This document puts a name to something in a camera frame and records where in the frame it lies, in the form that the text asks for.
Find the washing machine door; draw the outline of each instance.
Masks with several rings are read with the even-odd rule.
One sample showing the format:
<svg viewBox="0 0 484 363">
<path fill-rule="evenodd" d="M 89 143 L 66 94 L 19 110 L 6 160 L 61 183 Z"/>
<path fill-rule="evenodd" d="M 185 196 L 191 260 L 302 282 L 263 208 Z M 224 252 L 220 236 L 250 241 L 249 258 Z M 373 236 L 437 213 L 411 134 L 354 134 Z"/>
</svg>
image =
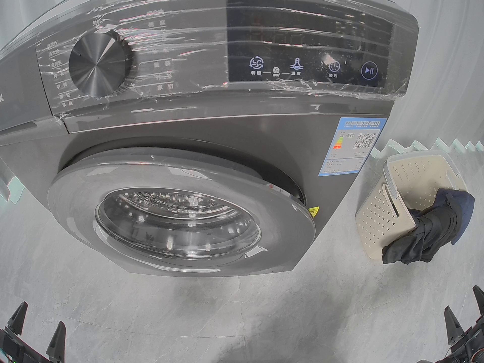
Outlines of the washing machine door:
<svg viewBox="0 0 484 363">
<path fill-rule="evenodd" d="M 292 269 L 315 237 L 305 206 L 251 169 L 168 148 L 124 148 L 65 168 L 57 221 L 133 273 L 230 276 Z"/>
</svg>

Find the qr code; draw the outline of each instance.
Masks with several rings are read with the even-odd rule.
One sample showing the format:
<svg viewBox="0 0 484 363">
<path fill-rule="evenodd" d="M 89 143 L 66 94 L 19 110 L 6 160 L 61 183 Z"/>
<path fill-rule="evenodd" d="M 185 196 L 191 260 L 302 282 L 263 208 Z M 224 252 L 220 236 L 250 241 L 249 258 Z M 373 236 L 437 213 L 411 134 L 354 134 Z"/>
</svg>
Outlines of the qr code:
<svg viewBox="0 0 484 363">
<path fill-rule="evenodd" d="M 353 149 L 370 148 L 377 136 L 376 133 L 360 133 L 353 145 Z"/>
</svg>

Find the front-loading washing machine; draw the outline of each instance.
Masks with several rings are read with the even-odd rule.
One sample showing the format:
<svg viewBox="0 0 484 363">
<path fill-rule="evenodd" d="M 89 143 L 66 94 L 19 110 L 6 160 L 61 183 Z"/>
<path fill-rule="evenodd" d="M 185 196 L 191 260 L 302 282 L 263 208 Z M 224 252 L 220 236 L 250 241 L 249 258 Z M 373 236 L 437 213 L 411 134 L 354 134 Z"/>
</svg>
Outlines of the front-loading washing machine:
<svg viewBox="0 0 484 363">
<path fill-rule="evenodd" d="M 66 0 L 0 55 L 0 157 L 132 273 L 291 270 L 408 86 L 388 0 Z"/>
</svg>

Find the play pause button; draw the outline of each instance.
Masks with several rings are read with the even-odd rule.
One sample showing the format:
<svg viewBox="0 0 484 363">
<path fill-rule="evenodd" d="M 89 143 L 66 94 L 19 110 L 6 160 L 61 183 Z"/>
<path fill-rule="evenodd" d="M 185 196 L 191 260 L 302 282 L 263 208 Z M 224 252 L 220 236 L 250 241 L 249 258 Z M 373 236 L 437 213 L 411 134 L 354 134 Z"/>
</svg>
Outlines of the play pause button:
<svg viewBox="0 0 484 363">
<path fill-rule="evenodd" d="M 367 81 L 375 79 L 378 74 L 378 66 L 375 62 L 365 62 L 361 67 L 361 76 Z"/>
</svg>

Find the black robotic claw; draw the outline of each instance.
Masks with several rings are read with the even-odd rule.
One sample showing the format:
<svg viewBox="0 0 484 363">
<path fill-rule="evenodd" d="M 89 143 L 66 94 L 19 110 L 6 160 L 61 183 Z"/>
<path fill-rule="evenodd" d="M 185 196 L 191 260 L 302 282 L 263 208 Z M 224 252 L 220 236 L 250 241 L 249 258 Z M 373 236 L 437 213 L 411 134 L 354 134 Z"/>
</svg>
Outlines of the black robotic claw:
<svg viewBox="0 0 484 363">
<path fill-rule="evenodd" d="M 22 341 L 27 303 L 24 301 L 7 323 L 4 330 L 0 329 L 0 352 L 3 352 L 10 361 L 16 363 L 64 363 L 65 355 L 65 325 L 59 321 L 57 329 L 47 348 L 49 359 L 39 354 L 32 347 Z"/>
<path fill-rule="evenodd" d="M 477 285 L 472 288 L 481 317 L 476 325 L 463 331 L 451 308 L 444 310 L 450 354 L 436 363 L 484 363 L 484 292 Z M 419 363 L 430 363 L 421 360 Z"/>
</svg>

